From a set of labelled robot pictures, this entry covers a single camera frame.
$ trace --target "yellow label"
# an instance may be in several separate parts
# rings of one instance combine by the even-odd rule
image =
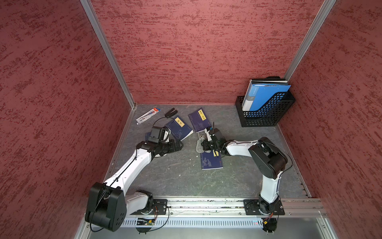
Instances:
[[[202,120],[206,120],[206,116],[204,115],[202,110],[199,110],[198,113],[199,113],[200,117],[202,118]]]
[[[180,127],[183,127],[185,124],[180,120],[179,117],[175,119],[175,121],[180,125]]]

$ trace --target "mounting plate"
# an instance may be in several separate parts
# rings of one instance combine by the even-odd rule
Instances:
[[[245,209],[245,214],[247,215],[261,215],[261,216],[267,216],[267,215],[264,215],[264,214],[261,214],[260,210],[259,210],[259,205],[258,205],[258,200],[255,199],[255,200],[252,200],[252,199],[244,199],[243,200],[243,203],[244,203],[244,209]],[[277,216],[277,215],[285,215],[285,212],[284,212],[284,207],[283,205],[281,204],[281,200],[279,200],[276,205],[275,205],[275,210],[273,211],[273,215]]]
[[[158,211],[157,211],[158,215],[166,215],[166,213],[169,213],[169,212],[167,212],[166,207],[163,206],[163,205],[167,206],[167,199],[155,199],[154,198],[154,206],[155,205],[157,205],[157,208],[158,208]],[[142,212],[144,212],[145,209],[142,209],[142,210],[138,210],[136,212],[133,212],[131,215],[140,215],[140,216],[154,215],[154,210],[149,212],[149,214],[143,214]]]

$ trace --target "metal vent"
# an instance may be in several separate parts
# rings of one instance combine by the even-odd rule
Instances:
[[[121,227],[147,227],[137,226],[137,218],[126,218]],[[167,218],[157,218],[155,227],[160,227]],[[262,228],[259,218],[170,218],[165,225],[168,228]]]

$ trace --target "aluminum frame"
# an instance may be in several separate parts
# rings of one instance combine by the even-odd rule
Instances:
[[[112,66],[112,69],[115,73],[115,76],[117,77],[121,88],[129,101],[130,107],[133,109],[135,108],[135,102],[133,99],[133,96],[126,84],[125,78],[122,74],[121,69],[118,66],[118,62],[115,59],[115,56],[113,54],[113,51],[109,45],[109,42],[107,41],[107,38],[105,36],[104,31],[102,30],[101,24],[99,23],[99,20],[97,18],[96,12],[94,11],[93,5],[90,2],[90,0],[80,0],[81,4],[85,10],[85,13],[87,17],[89,18],[89,21],[95,31],[95,34],[98,37],[99,42],[101,43],[102,48],[104,49],[104,52],[106,54],[107,59],[110,62],[110,65]]]
[[[170,218],[231,218],[241,220],[243,218],[263,218],[267,216],[246,215],[243,205],[244,199],[236,197],[155,197],[167,199]],[[327,219],[327,213],[319,198],[282,198],[284,216],[280,218],[318,218],[322,227],[323,235],[331,235],[334,230]],[[158,215],[159,218],[167,218],[167,215]],[[135,219],[136,215],[128,215],[125,220]],[[87,239],[90,233],[89,223],[84,222],[82,231],[77,233],[76,239]]]
[[[123,128],[121,137],[120,137],[118,144],[117,144],[117,147],[115,148],[115,151],[114,151],[112,160],[110,162],[109,168],[107,169],[107,173],[105,175],[104,182],[106,179],[110,178],[114,174],[115,165],[116,165],[117,159],[121,153],[123,142],[125,141],[126,136],[129,132],[129,128],[130,128],[131,122],[133,120],[135,110],[136,110],[136,108],[132,108],[130,113],[129,113],[129,117],[127,118],[125,127]]]
[[[299,49],[297,50],[295,57],[293,58],[291,64],[289,65],[289,68],[286,70],[284,78],[287,81],[289,81],[290,78],[292,77],[298,64],[300,63],[301,59],[304,57],[306,51],[308,50],[310,44],[312,43],[313,39],[317,35],[319,29],[324,23],[326,17],[328,16],[335,2],[336,0],[325,0],[324,3],[322,4],[315,19],[313,20],[312,25],[310,26],[308,32],[305,35],[304,40],[302,41]]]
[[[303,176],[301,175],[301,172],[300,172],[300,169],[298,168],[298,165],[296,163],[296,160],[295,158],[293,157],[293,154],[292,154],[292,151],[290,151],[290,148],[289,148],[289,145],[287,143],[287,141],[285,140],[285,137],[283,135],[283,132],[281,131],[281,128],[279,126],[279,124],[277,123],[276,125],[276,130],[281,138],[281,143],[283,144],[284,148],[285,148],[285,151],[290,155],[291,157],[291,160],[293,162],[293,167],[294,169],[296,170],[297,172],[297,176],[298,176],[298,179],[301,181],[303,187],[304,187],[304,190],[306,191],[306,194],[309,198],[312,197],[312,194],[310,193],[309,189],[308,189],[308,186],[306,185],[305,181],[304,181],[304,178]]]

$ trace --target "white robotic arm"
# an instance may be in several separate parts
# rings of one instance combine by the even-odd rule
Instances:
[[[227,144],[226,149],[230,155],[241,155],[252,157],[250,148],[259,144],[258,140],[251,142],[232,141]],[[273,203],[278,198],[278,181],[280,180],[280,171],[275,179],[268,178],[263,174],[263,182],[260,196],[268,203]]]
[[[279,206],[278,183],[288,160],[285,155],[268,138],[244,142],[227,141],[217,128],[205,130],[207,139],[202,143],[203,149],[217,150],[221,154],[242,155],[251,157],[263,174],[261,193],[258,200],[258,211],[270,215]]]
[[[179,140],[170,140],[169,134],[168,128],[153,126],[149,139],[137,145],[133,155],[112,177],[91,187],[85,221],[116,231],[126,215],[145,208],[152,210],[151,193],[142,190],[125,195],[134,179],[154,157],[182,149],[183,144]]]

